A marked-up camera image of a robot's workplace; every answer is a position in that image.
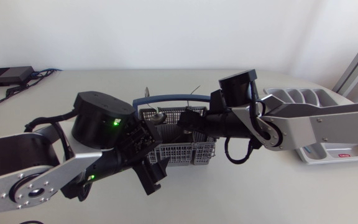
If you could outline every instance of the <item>dishwasher basket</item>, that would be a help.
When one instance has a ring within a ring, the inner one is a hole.
[[[163,124],[172,124],[173,126],[166,126],[165,129],[157,129],[162,134],[172,131],[170,127],[174,127],[180,118],[180,113],[186,109],[198,112],[200,115],[204,115],[206,107],[177,107],[177,108],[159,108],[159,112],[163,112],[167,115]],[[155,109],[141,109],[139,110],[139,117],[144,120],[150,120],[156,113]],[[170,157],[168,166],[187,166],[190,163],[194,165],[206,165],[209,160],[215,156],[215,142],[216,139],[201,134],[199,132],[193,132],[192,142],[183,143],[169,143],[160,144],[154,150],[150,151],[148,158],[150,163],[156,163],[159,160]]]

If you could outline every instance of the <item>white wall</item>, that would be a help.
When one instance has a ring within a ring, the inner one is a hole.
[[[0,67],[258,68],[332,88],[358,0],[0,0]]]

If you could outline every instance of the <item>blue handle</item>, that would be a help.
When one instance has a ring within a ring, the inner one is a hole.
[[[199,102],[207,102],[211,101],[210,96],[204,95],[192,95],[192,94],[174,94],[174,95],[159,95],[159,96],[150,96],[145,98],[135,99],[132,102],[132,106],[135,108],[136,116],[138,115],[137,107],[139,105],[144,105],[147,103],[156,103],[163,101],[199,101]]]

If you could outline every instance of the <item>wire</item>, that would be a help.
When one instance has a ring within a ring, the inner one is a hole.
[[[226,138],[226,140],[224,142],[224,153],[226,154],[226,157],[229,159],[230,162],[237,164],[237,165],[245,163],[249,159],[249,156],[251,155],[252,151],[254,150],[251,140],[249,140],[249,143],[248,143],[247,155],[244,158],[238,159],[238,160],[233,159],[229,154],[229,141],[230,141],[230,137]]]
[[[201,85],[199,85],[197,88],[195,88],[190,94],[193,94]]]
[[[0,103],[2,103],[3,101],[9,99],[10,97],[16,95],[16,94],[19,94],[21,92],[23,92],[24,90],[32,87],[32,86],[35,86],[36,84],[38,84],[39,82],[41,82],[41,80],[43,80],[44,78],[48,77],[49,75],[51,75],[53,72],[56,72],[56,71],[61,71],[60,69],[56,69],[56,68],[48,68],[48,69],[45,69],[45,70],[42,70],[40,72],[33,72],[31,74],[31,77],[32,79],[37,79],[36,82],[32,83],[32,84],[26,84],[26,85],[23,85],[23,86],[18,86],[20,87],[17,91],[12,91],[11,89],[13,88],[10,88],[7,90],[7,93],[6,93],[6,96],[5,98],[2,98],[0,99]]]
[[[59,138],[63,146],[63,152],[65,153],[65,160],[67,161],[70,158],[70,151],[68,150],[67,141],[64,132],[62,130],[62,127],[60,127],[57,123],[52,123],[51,125],[55,128],[57,134],[59,135]]]
[[[24,132],[32,132],[32,130],[37,125],[40,125],[40,124],[52,124],[52,123],[65,121],[67,119],[75,117],[77,114],[78,113],[75,110],[72,110],[72,111],[68,112],[67,114],[53,116],[50,118],[35,118],[33,121],[31,121],[30,123],[25,125]]]
[[[264,139],[270,139],[269,134],[262,130],[262,128],[260,127],[260,125],[257,121],[258,115],[256,113],[256,92],[255,92],[256,87],[255,87],[254,81],[251,81],[250,87],[251,87],[251,102],[249,104],[249,116],[250,116],[252,127]]]
[[[262,116],[266,113],[266,104],[262,100],[257,100],[256,102],[260,103],[262,105]]]

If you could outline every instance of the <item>power adapter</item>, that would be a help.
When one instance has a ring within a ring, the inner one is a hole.
[[[0,86],[25,85],[33,72],[31,66],[0,68]]]

